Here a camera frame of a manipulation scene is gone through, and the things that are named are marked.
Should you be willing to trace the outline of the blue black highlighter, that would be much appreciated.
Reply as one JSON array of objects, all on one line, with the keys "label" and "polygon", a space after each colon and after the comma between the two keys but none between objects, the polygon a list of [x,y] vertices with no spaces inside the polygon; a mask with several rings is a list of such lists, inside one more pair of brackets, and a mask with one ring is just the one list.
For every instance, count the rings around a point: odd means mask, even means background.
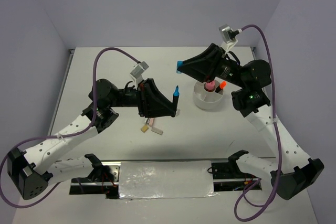
[{"label": "blue black highlighter", "polygon": [[175,110],[177,110],[179,96],[180,96],[179,87],[176,86],[175,91],[173,93],[173,100],[172,100],[172,104],[174,105]]}]

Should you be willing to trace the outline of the blue cap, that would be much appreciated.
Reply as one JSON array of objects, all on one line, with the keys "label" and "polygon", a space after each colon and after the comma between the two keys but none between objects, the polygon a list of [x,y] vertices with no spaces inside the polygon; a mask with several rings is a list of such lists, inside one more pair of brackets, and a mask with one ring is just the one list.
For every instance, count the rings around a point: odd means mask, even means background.
[{"label": "blue cap", "polygon": [[183,61],[177,61],[176,64],[176,73],[177,74],[181,74],[181,72],[179,71],[179,67],[183,64]]}]

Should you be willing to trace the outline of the pink glue bottle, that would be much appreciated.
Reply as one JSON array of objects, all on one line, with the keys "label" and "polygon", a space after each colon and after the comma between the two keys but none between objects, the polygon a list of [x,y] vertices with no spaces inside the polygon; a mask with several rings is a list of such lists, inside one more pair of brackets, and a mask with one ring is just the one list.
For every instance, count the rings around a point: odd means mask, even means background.
[{"label": "pink glue bottle", "polygon": [[216,81],[213,80],[211,82],[204,83],[204,89],[207,92],[214,92],[216,90]]}]

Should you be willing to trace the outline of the orange black highlighter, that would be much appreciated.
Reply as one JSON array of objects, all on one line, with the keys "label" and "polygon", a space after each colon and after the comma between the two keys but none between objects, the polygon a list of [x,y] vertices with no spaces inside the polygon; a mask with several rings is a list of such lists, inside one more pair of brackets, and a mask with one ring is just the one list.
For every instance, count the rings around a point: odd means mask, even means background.
[{"label": "orange black highlighter", "polygon": [[225,81],[221,82],[219,86],[215,89],[215,92],[220,93],[225,88],[225,86],[226,86],[226,82]]}]

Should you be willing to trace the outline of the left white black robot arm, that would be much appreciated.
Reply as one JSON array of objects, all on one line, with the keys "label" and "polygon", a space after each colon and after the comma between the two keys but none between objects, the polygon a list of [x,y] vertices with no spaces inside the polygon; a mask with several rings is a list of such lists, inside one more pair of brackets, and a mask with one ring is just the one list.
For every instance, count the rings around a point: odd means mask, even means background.
[{"label": "left white black robot arm", "polygon": [[66,153],[84,141],[94,138],[118,118],[114,107],[136,107],[139,116],[174,117],[179,101],[179,89],[168,100],[148,78],[138,86],[117,88],[106,79],[99,79],[89,93],[97,98],[64,129],[45,138],[41,143],[21,151],[13,148],[7,154],[7,173],[24,200],[40,195],[48,186],[73,178],[87,178],[92,182],[102,178],[114,180],[109,166],[94,154],[61,160]]}]

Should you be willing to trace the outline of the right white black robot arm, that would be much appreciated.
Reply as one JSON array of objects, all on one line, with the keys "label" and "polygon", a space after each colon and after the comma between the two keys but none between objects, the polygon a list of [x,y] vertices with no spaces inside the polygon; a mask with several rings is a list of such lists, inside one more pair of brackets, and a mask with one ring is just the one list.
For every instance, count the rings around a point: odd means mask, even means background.
[{"label": "right white black robot arm", "polygon": [[231,93],[234,109],[255,127],[274,153],[276,162],[272,163],[248,151],[236,152],[228,158],[228,171],[233,177],[254,175],[269,182],[284,200],[317,180],[324,169],[323,162],[311,158],[297,144],[263,92],[263,87],[271,84],[268,62],[253,60],[242,66],[233,52],[211,44],[198,56],[178,64],[177,70],[201,83],[220,78],[238,86],[239,90]]}]

